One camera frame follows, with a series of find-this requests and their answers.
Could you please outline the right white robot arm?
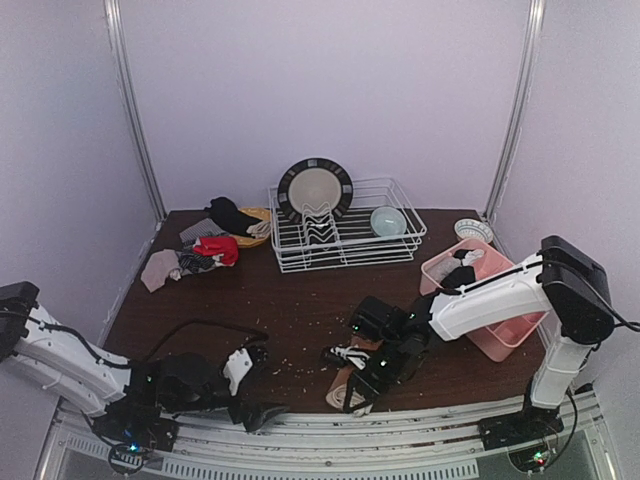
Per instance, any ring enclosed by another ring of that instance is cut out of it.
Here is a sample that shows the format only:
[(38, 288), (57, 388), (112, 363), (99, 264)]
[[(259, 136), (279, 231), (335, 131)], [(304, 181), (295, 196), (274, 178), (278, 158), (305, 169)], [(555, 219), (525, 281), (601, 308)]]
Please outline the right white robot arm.
[(559, 236), (542, 240), (523, 262), (457, 288), (439, 287), (408, 310), (368, 296), (349, 321), (373, 348), (334, 346), (324, 357), (351, 369), (334, 395), (336, 409), (367, 414), (379, 397), (413, 375), (433, 337), (449, 342), (482, 327), (529, 314), (552, 313), (559, 327), (530, 380), (525, 410), (559, 409), (590, 351), (615, 329), (604, 268)]

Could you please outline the grey rolled underwear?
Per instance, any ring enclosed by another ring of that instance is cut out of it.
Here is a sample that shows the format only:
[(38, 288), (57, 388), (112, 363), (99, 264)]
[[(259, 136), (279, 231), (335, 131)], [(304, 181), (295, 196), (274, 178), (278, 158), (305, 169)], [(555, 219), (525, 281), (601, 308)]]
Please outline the grey rolled underwear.
[(455, 257), (445, 257), (437, 264), (427, 269), (427, 274), (437, 283), (444, 280), (449, 274), (461, 266), (461, 262)]

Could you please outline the black cloth on plate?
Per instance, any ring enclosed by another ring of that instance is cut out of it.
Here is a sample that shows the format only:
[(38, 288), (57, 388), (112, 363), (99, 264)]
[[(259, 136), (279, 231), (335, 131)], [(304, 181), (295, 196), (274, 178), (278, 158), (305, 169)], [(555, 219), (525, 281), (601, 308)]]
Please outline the black cloth on plate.
[(249, 228), (261, 222), (259, 218), (241, 212), (227, 197), (212, 199), (204, 211), (214, 223), (233, 235), (250, 237)]

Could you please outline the black and white rolled underwear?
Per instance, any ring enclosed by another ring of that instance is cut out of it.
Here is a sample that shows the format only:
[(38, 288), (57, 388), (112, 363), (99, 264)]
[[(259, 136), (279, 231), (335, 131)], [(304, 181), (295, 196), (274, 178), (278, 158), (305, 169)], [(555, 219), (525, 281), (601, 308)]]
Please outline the black and white rolled underwear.
[(485, 251), (483, 249), (459, 249), (454, 252), (452, 257), (460, 262), (462, 266), (472, 266), (476, 261), (483, 258)]

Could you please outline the light blue ceramic bowl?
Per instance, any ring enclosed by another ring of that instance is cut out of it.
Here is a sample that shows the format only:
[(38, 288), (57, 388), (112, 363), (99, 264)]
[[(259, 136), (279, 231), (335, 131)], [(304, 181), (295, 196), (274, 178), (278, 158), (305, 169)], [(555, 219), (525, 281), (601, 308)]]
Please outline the light blue ceramic bowl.
[(407, 228), (404, 214), (390, 206), (376, 208), (371, 213), (370, 225), (373, 233), (378, 237), (402, 235)]

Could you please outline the beige white socks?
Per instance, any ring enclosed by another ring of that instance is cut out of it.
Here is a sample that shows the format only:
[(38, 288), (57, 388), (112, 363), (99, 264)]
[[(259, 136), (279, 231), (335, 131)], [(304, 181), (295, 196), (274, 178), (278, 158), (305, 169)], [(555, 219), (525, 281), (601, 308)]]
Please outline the beige white socks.
[(246, 233), (249, 237), (254, 239), (264, 239), (268, 238), (272, 231), (272, 224), (268, 220), (263, 220), (253, 225), (250, 225)]

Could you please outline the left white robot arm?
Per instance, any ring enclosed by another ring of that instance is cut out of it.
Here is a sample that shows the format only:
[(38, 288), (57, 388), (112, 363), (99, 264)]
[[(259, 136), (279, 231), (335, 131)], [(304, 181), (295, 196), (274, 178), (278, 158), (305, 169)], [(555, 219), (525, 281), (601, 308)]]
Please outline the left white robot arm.
[(1, 359), (73, 403), (108, 438), (169, 438), (177, 416), (216, 410), (254, 432), (288, 410), (240, 396), (241, 383), (266, 360), (261, 345), (243, 345), (219, 366), (192, 352), (131, 360), (56, 321), (38, 295), (28, 281), (2, 286)]

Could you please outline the brown underwear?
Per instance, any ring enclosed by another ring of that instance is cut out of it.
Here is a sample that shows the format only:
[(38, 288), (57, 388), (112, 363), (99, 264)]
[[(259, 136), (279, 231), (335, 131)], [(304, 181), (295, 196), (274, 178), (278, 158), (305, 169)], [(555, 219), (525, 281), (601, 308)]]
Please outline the brown underwear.
[(380, 345), (380, 342), (371, 342), (361, 337), (353, 336), (348, 347), (336, 346), (329, 349), (330, 353), (337, 354), (341, 359), (343, 359), (344, 352), (353, 353), (356, 359), (356, 363), (346, 359), (344, 365), (338, 370), (325, 396), (326, 402), (331, 407), (340, 411), (343, 410), (351, 374), (361, 370), (366, 365), (370, 352), (376, 351)]

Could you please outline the blue patterned yellow bowl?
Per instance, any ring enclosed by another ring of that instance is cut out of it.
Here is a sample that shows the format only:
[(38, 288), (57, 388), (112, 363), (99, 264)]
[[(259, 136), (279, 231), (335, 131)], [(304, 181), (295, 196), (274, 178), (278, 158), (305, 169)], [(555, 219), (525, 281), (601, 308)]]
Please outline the blue patterned yellow bowl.
[(494, 240), (492, 229), (483, 221), (463, 218), (455, 222), (454, 233), (459, 240), (476, 239), (487, 244)]

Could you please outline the red underwear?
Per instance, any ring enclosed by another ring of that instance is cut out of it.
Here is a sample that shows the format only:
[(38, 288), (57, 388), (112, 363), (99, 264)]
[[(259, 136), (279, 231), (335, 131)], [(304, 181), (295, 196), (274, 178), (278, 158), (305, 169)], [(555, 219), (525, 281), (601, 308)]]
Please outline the red underwear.
[(234, 266), (239, 258), (237, 241), (231, 236), (199, 237), (193, 251), (224, 266)]

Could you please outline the grey striped underwear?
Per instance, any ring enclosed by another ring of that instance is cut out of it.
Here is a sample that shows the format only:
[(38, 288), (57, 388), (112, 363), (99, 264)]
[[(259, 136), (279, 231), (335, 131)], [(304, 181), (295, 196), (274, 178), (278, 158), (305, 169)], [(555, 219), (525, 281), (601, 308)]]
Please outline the grey striped underwear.
[(217, 225), (211, 218), (205, 218), (191, 225), (179, 234), (184, 247), (192, 246), (198, 238), (227, 236), (228, 232)]

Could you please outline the left aluminium frame post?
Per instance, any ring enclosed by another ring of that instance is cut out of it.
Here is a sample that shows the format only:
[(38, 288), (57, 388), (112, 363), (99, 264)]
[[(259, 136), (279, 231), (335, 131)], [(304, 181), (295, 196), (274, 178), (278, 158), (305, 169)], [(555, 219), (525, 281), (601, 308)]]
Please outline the left aluminium frame post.
[(151, 162), (149, 148), (145, 138), (142, 119), (136, 99), (127, 52), (121, 2), (118, 0), (105, 0), (103, 5), (106, 14), (110, 48), (115, 61), (119, 88), (121, 91), (128, 128), (134, 145), (136, 161), (139, 165), (143, 184), (156, 218), (156, 222), (162, 223), (167, 217), (167, 211)]

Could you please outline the right aluminium frame post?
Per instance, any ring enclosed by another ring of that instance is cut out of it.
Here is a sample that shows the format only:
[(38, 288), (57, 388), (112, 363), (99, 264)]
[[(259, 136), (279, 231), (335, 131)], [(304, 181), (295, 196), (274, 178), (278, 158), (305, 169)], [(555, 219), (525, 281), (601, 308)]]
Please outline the right aluminium frame post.
[(501, 204), (508, 177), (516, 158), (525, 111), (530, 97), (532, 79), (542, 36), (546, 1), (531, 0), (521, 52), (520, 66), (516, 81), (511, 112), (502, 144), (497, 169), (484, 210), (487, 223), (495, 221)]

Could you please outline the aluminium frame post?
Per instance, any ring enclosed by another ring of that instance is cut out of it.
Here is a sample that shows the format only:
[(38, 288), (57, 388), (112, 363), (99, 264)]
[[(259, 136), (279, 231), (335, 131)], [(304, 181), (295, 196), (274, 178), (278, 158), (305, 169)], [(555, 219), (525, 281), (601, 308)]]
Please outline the aluminium frame post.
[(542, 36), (546, 1), (531, 0), (521, 52), (520, 66), (516, 81), (511, 112), (502, 144), (497, 169), (484, 210), (487, 223), (495, 221), (501, 204), (508, 177), (516, 158), (525, 111), (530, 97), (532, 79)]
[(119, 88), (121, 91), (128, 128), (134, 145), (136, 161), (139, 165), (143, 184), (156, 218), (156, 222), (162, 223), (167, 217), (167, 211), (151, 162), (149, 148), (145, 138), (142, 119), (136, 99), (127, 52), (121, 2), (118, 0), (105, 0), (103, 5), (106, 14), (110, 48), (115, 61)]

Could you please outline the pink divided organizer box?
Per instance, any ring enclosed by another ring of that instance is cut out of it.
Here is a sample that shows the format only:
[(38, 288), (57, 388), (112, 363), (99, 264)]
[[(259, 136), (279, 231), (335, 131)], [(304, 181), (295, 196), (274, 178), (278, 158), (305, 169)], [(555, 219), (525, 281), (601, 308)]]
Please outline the pink divided organizer box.
[[(425, 295), (441, 286), (439, 276), (435, 276), (436, 268), (443, 262), (447, 263), (456, 252), (477, 249), (484, 252), (479, 260), (472, 263), (477, 280), (486, 279), (514, 266), (511, 260), (482, 240), (464, 239), (422, 263), (419, 292)], [(535, 332), (546, 316), (546, 313), (538, 312), (514, 317), (469, 332), (467, 338), (491, 360), (502, 362)]]

